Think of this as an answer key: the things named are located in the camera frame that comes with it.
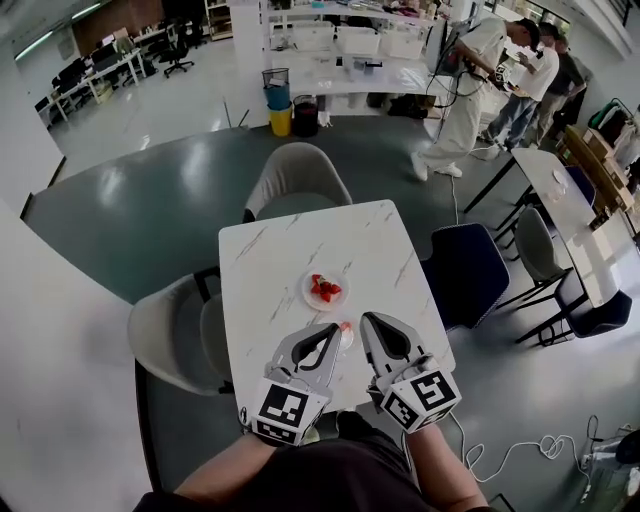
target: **gray chair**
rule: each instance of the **gray chair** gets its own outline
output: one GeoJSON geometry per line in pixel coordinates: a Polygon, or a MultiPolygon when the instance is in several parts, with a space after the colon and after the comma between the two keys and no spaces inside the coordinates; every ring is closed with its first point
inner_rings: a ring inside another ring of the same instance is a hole
{"type": "Polygon", "coordinates": [[[128,337],[150,373],[199,395],[226,392],[231,382],[220,294],[203,303],[194,276],[138,301],[128,337]]]}
{"type": "Polygon", "coordinates": [[[292,142],[271,153],[247,200],[242,222],[254,222],[271,201],[296,193],[319,194],[337,206],[353,204],[324,151],[306,142],[292,142]]]}
{"type": "Polygon", "coordinates": [[[567,271],[558,265],[553,240],[542,216],[532,206],[520,214],[515,228],[514,240],[518,257],[522,259],[525,270],[533,279],[533,288],[500,304],[503,308],[518,299],[529,300],[561,279],[567,271]]]}

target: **hand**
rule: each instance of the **hand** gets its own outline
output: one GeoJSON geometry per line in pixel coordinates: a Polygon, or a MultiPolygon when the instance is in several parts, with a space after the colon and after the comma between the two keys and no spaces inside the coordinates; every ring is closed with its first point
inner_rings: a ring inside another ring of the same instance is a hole
{"type": "Polygon", "coordinates": [[[518,58],[520,59],[520,64],[523,66],[529,65],[529,57],[527,57],[524,53],[518,52],[518,58]]]}

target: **jeans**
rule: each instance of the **jeans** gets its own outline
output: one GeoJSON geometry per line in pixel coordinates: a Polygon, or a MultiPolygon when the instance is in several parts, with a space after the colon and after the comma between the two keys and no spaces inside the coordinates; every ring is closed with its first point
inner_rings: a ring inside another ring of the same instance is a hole
{"type": "Polygon", "coordinates": [[[487,133],[491,139],[497,139],[505,128],[509,129],[509,134],[505,140],[507,147],[518,147],[524,137],[524,133],[529,126],[533,113],[538,106],[538,102],[532,98],[520,98],[511,94],[507,104],[502,107],[491,124],[487,127],[487,133]]]}

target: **white wall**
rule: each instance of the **white wall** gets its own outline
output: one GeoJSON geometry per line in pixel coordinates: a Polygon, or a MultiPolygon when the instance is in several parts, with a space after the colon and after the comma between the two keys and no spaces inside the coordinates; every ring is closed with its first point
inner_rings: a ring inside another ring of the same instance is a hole
{"type": "Polygon", "coordinates": [[[16,512],[131,512],[150,490],[131,306],[0,201],[0,495],[16,512]]]}
{"type": "Polygon", "coordinates": [[[52,34],[49,39],[35,47],[16,63],[32,105],[38,103],[51,92],[53,77],[78,57],[80,57],[80,52],[73,32],[71,28],[65,28],[52,34]],[[58,44],[65,37],[70,38],[73,44],[73,54],[68,59],[63,59],[58,50],[58,44]]]}
{"type": "Polygon", "coordinates": [[[0,45],[0,199],[14,213],[47,187],[62,153],[26,94],[9,44],[0,45]]]}

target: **white cable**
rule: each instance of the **white cable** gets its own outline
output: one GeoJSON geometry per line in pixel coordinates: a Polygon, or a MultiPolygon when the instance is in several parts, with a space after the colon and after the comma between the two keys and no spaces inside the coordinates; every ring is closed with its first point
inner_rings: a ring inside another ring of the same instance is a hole
{"type": "Polygon", "coordinates": [[[462,425],[458,421],[458,418],[456,418],[453,413],[451,413],[449,416],[451,416],[453,421],[455,421],[456,425],[458,425],[458,428],[460,429],[460,432],[462,433],[462,452],[461,452],[460,460],[462,460],[463,464],[469,469],[469,472],[471,473],[473,478],[475,478],[476,482],[479,482],[479,483],[483,484],[485,482],[488,482],[492,478],[495,478],[496,476],[498,476],[500,474],[500,472],[502,471],[502,469],[504,468],[505,464],[507,463],[507,459],[509,458],[509,454],[511,453],[511,450],[513,450],[517,446],[537,446],[538,447],[538,451],[540,452],[540,454],[543,457],[546,457],[549,460],[555,460],[562,453],[562,449],[564,448],[565,439],[568,439],[569,441],[571,441],[571,444],[573,446],[573,459],[576,462],[576,467],[578,468],[578,471],[580,471],[580,473],[582,473],[585,476],[585,478],[587,479],[587,487],[586,487],[586,489],[585,489],[585,491],[584,491],[584,493],[582,495],[580,503],[582,503],[586,499],[587,494],[591,490],[591,477],[589,476],[589,474],[587,472],[585,472],[580,467],[580,461],[578,460],[578,454],[576,453],[576,442],[573,439],[573,437],[567,436],[567,435],[559,435],[558,437],[553,437],[553,436],[547,434],[538,443],[536,443],[535,441],[525,441],[525,442],[522,442],[522,443],[513,444],[507,450],[507,453],[505,454],[504,458],[502,459],[502,464],[500,464],[500,467],[498,468],[498,471],[496,471],[493,475],[491,475],[491,476],[489,476],[487,478],[478,478],[476,476],[476,474],[473,472],[473,467],[478,463],[478,461],[480,460],[480,458],[484,454],[484,449],[485,449],[484,448],[484,444],[483,443],[479,443],[479,444],[471,447],[469,449],[469,451],[465,453],[466,434],[464,432],[464,429],[462,428],[462,425]],[[545,444],[547,439],[551,440],[551,444],[547,448],[544,448],[543,444],[545,444]],[[476,449],[478,449],[480,451],[480,453],[478,453],[478,456],[473,460],[473,462],[471,462],[469,460],[469,456],[470,456],[471,452],[473,452],[476,449]]]}
{"type": "Polygon", "coordinates": [[[451,178],[451,195],[453,196],[453,211],[456,212],[456,226],[460,224],[460,220],[458,219],[458,198],[456,197],[456,184],[453,181],[453,176],[449,175],[451,178]]]}

